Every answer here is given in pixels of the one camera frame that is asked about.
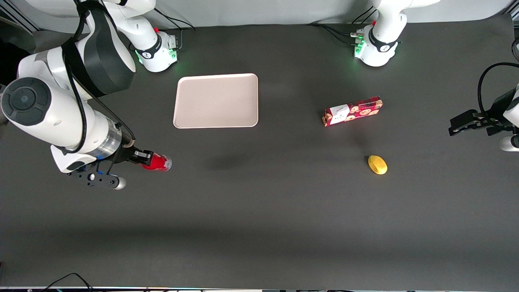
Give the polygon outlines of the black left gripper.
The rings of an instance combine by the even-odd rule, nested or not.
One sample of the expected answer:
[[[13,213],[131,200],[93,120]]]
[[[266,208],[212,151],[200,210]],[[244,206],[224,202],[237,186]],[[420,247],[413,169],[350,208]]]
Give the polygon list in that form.
[[[513,131],[513,126],[510,121],[504,118],[503,114],[508,106],[512,103],[516,89],[511,89],[505,94],[499,96],[494,100],[491,108],[486,111],[488,117],[497,125],[504,128],[500,129],[496,126],[489,125],[487,122],[480,122],[480,113],[476,110],[467,110],[464,113],[457,115],[450,119],[450,127],[448,133],[450,136],[458,135],[466,131],[478,131],[484,128],[488,136],[496,135],[502,131]]]

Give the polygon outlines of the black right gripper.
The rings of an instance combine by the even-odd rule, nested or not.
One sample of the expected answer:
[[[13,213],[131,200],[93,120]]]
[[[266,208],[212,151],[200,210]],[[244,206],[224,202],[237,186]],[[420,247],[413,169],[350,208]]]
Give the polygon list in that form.
[[[114,164],[122,163],[123,161],[129,161],[133,164],[137,165],[147,165],[148,159],[153,157],[154,152],[144,150],[132,146],[132,147],[122,147],[120,146],[114,154],[109,157],[109,160]]]

